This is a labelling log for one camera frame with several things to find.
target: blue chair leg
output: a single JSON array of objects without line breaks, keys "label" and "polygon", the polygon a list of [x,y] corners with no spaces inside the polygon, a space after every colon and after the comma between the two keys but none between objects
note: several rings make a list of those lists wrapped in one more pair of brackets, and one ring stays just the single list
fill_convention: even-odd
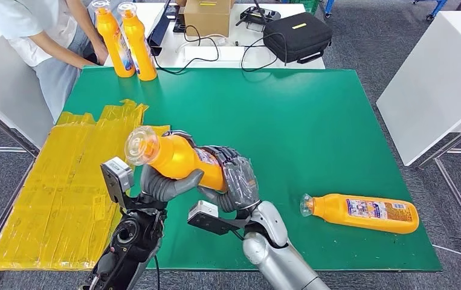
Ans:
[{"label": "blue chair leg", "polygon": [[446,2],[447,2],[447,0],[439,0],[439,1],[437,1],[437,7],[435,7],[433,12],[431,12],[431,15],[433,17],[437,16],[438,11],[440,11],[440,9],[442,9],[442,7],[445,5]]},{"label": "blue chair leg", "polygon": [[324,8],[324,17],[328,18],[332,14],[332,5],[334,4],[334,0],[328,0],[326,6]]}]

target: orange bottle lying on table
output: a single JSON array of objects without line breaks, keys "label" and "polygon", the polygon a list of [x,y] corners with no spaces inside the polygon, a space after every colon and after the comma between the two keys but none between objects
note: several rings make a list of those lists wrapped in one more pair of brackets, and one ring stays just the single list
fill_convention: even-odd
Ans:
[{"label": "orange bottle lying on table", "polygon": [[303,216],[319,216],[327,222],[390,233],[408,234],[417,230],[419,215],[407,201],[331,193],[320,198],[304,195]]},{"label": "orange bottle lying on table", "polygon": [[200,148],[192,148],[178,135],[158,136],[150,126],[134,129],[125,144],[127,160],[136,165],[149,164],[169,178],[185,178],[194,169],[204,176],[200,185],[210,189],[226,189],[223,171],[216,158]]}]

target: gray carpet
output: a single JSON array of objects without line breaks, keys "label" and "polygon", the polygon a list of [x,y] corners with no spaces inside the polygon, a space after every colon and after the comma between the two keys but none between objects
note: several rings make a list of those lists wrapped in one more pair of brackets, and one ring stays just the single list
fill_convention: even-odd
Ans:
[{"label": "gray carpet", "polygon": [[[451,0],[445,10],[453,10],[457,4]],[[434,5],[412,5],[410,0],[336,0],[332,17],[325,19],[334,29],[334,38],[325,51],[324,63],[327,68],[356,69],[431,241],[461,251],[461,211],[436,166],[425,170],[403,167],[375,106],[428,27],[425,15]],[[321,9],[317,12],[320,19]],[[443,161],[461,190],[461,155],[448,155]],[[24,154],[0,153],[0,203],[7,200],[29,162]],[[443,272],[320,274],[332,289],[461,289],[461,257],[441,250],[437,255]],[[9,271],[4,273],[0,289],[74,289],[85,277],[85,272]],[[137,289],[156,289],[155,272],[145,273]],[[163,271],[161,289],[271,288],[257,272]]]}]

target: silver robotic arm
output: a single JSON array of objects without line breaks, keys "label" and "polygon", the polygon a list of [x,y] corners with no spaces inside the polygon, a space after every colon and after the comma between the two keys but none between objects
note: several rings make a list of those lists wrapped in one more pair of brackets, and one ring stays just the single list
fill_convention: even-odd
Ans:
[{"label": "silver robotic arm", "polygon": [[[216,234],[232,231],[237,236],[236,230],[244,228],[243,252],[274,289],[329,290],[292,245],[276,207],[259,199],[250,162],[232,148],[202,148],[222,166],[228,191],[222,194],[199,187],[213,204],[199,201],[190,211],[188,223]],[[214,204],[226,212],[236,210],[236,219],[219,218]]]},{"label": "silver robotic arm", "polygon": [[250,221],[259,224],[265,233],[246,233],[243,252],[274,289],[329,290],[292,245],[282,217],[272,203],[261,202],[252,211]]}]

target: robotic arm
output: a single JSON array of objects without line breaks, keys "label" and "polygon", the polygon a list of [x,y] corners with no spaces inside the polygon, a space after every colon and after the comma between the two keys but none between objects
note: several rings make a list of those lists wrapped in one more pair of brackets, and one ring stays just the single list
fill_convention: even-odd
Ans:
[{"label": "robotic arm", "polygon": [[[174,132],[191,141],[184,132]],[[198,187],[211,201],[198,201],[190,210],[188,224],[227,234],[232,231],[243,241],[248,260],[278,290],[329,290],[317,273],[305,262],[288,238],[280,213],[268,201],[261,201],[250,162],[228,147],[207,146],[223,168],[227,192]],[[197,186],[203,176],[194,170],[180,180],[170,179],[153,167],[144,165],[141,194],[130,198],[125,191],[134,184],[131,168],[115,157],[101,165],[108,192],[120,205],[122,219],[108,247],[92,270],[83,290],[131,290],[146,265],[160,248],[167,202]],[[235,219],[218,216],[218,206],[226,212],[236,211]],[[237,230],[244,229],[244,237]]]},{"label": "robotic arm", "polygon": [[220,194],[205,187],[199,190],[223,211],[237,210],[235,220],[218,217],[218,207],[199,201],[188,215],[188,223],[216,234],[244,228],[243,252],[267,281],[278,290],[329,290],[305,262],[287,235],[280,213],[269,201],[261,201],[250,162],[227,147],[203,147],[224,170],[228,191]]}]

